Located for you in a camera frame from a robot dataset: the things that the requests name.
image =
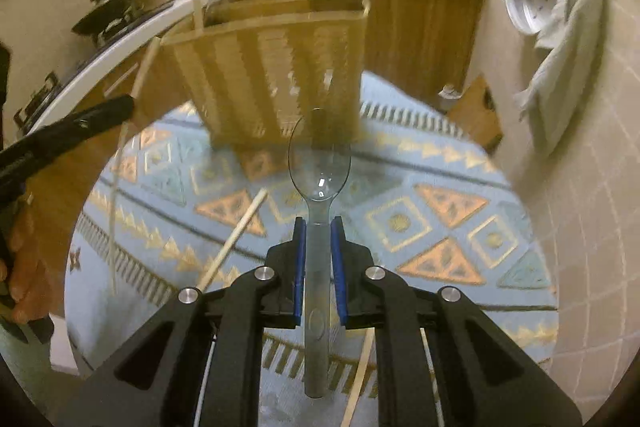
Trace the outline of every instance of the silver bolt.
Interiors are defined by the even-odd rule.
[[[460,290],[453,286],[445,286],[441,292],[442,298],[448,302],[458,302],[460,300]]]
[[[276,272],[269,266],[260,266],[255,269],[254,275],[258,281],[268,281],[276,275]]]
[[[182,304],[193,304],[198,300],[198,290],[196,288],[183,288],[178,293],[178,301]]]
[[[369,266],[365,270],[364,275],[369,277],[371,280],[379,281],[385,276],[385,269],[380,266]]]

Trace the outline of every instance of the round table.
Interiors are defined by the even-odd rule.
[[[439,113],[364,73],[361,132],[347,184],[332,205],[347,239],[415,287],[455,285],[536,362],[545,365],[558,312],[526,211],[484,151]],[[194,285],[261,187],[268,199],[210,289],[263,264],[291,238],[306,205],[284,153],[213,150],[191,103],[126,146],[116,200],[117,292],[106,263],[114,160],[78,218],[67,264],[65,313],[81,374],[110,356],[178,289]],[[266,330],[260,425],[339,425],[364,335],[331,318],[330,392],[303,392],[303,328]],[[367,368],[352,425],[377,418],[377,372]]]

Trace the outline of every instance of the white cloth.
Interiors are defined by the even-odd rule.
[[[580,101],[601,35],[604,0],[558,0],[536,48],[551,50],[529,87],[515,95],[520,118],[528,115],[536,149],[558,145]]]

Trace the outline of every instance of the transparent plastic spoon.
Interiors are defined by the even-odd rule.
[[[309,209],[305,264],[305,394],[324,396],[329,370],[329,208],[349,176],[351,151],[327,112],[314,109],[289,141],[289,174]]]

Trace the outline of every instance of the finger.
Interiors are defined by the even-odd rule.
[[[49,313],[51,285],[43,263],[38,264],[35,277],[24,298],[15,305],[12,320],[18,324],[41,319]]]
[[[34,235],[24,236],[24,244],[15,254],[14,269],[9,277],[9,293],[20,302],[31,286],[38,268],[38,242]]]
[[[9,236],[9,249],[13,252],[20,250],[27,242],[27,238],[33,235],[35,230],[35,222],[33,212],[27,206],[15,219],[14,226]]]

